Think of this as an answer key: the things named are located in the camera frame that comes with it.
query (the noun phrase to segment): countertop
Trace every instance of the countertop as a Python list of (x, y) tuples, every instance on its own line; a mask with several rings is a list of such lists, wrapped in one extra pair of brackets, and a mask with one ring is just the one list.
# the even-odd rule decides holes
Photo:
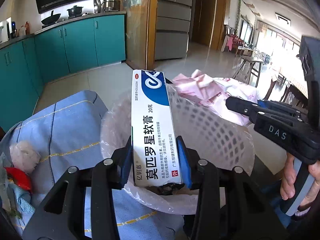
[(45, 32), (47, 30), (50, 30), (52, 28), (58, 27), (58, 26), (63, 25), (63, 24), (76, 22), (76, 21), (80, 21), (80, 20), (84, 20), (84, 19), (88, 19), (88, 18), (94, 18), (94, 17), (106, 16), (106, 15), (117, 15), (117, 14), (126, 14), (126, 11), (103, 12), (103, 13), (97, 13), (97, 14), (93, 13), (93, 14), (88, 14), (88, 15), (85, 15), (85, 16), (80, 16), (80, 17), (77, 17), (77, 18), (61, 21), (61, 22), (55, 23), (53, 25), (50, 25), (50, 26), (48, 26), (48, 27), (46, 27), (44, 29), (41, 29), (39, 31), (36, 31), (35, 33), (29, 34), (29, 35), (20, 36), (18, 38), (14, 38), (12, 40), (2, 42), (2, 43), (0, 43), (0, 49), (3, 49), (3, 48), (5, 48), (5, 47), (7, 47), (7, 46), (9, 46), (11, 44), (14, 44), (16, 42), (22, 41), (24, 39), (27, 39), (27, 38), (30, 38), (30, 37), (34, 37), (37, 34), (43, 33), (43, 32)]

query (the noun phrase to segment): red square label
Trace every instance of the red square label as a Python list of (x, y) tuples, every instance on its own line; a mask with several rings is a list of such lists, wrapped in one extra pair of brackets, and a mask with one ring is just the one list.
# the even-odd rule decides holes
[(177, 177), (178, 176), (178, 171), (171, 171), (172, 177)]

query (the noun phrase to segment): pink cloth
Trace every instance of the pink cloth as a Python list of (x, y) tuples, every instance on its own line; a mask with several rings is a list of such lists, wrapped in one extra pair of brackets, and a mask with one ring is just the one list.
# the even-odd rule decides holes
[(226, 47), (229, 47), (229, 51), (232, 50), (232, 42), (233, 42), (233, 38), (229, 37), (226, 44)]
[(202, 74), (198, 69), (189, 78), (179, 74), (172, 80), (172, 83), (180, 96), (206, 106), (221, 118), (239, 125), (247, 125), (249, 118), (228, 110), (226, 99), (234, 96), (257, 103), (255, 87), (232, 78), (212, 78), (207, 74)]

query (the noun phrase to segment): screw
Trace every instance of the screw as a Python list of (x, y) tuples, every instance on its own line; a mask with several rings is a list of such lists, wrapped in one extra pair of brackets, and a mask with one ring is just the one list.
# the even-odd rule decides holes
[(205, 159), (200, 159), (200, 160), (198, 161), (198, 164), (199, 164), (200, 166), (206, 166), (206, 165), (208, 164), (208, 162), (207, 162)]
[(242, 169), (241, 167), (239, 167), (239, 166), (236, 166), (236, 167), (235, 167), (235, 172), (236, 172), (236, 173), (242, 173), (242, 172), (243, 172), (243, 169)]
[(111, 165), (112, 163), (113, 163), (113, 160), (110, 159), (110, 158), (107, 158), (107, 159), (105, 159), (105, 160), (103, 161), (103, 164), (104, 164), (104, 165)]
[(71, 166), (69, 169), (68, 169), (68, 172), (69, 173), (75, 173), (77, 171), (77, 167), (76, 166)]

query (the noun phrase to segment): hanging plant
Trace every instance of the hanging plant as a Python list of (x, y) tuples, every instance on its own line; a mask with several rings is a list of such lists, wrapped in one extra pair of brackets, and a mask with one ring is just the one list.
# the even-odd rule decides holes
[(238, 36), (238, 27), (240, 23), (240, 8), (241, 8), (241, 0), (238, 0), (238, 12), (237, 12), (237, 19), (236, 19), (236, 27), (235, 27), (235, 35)]

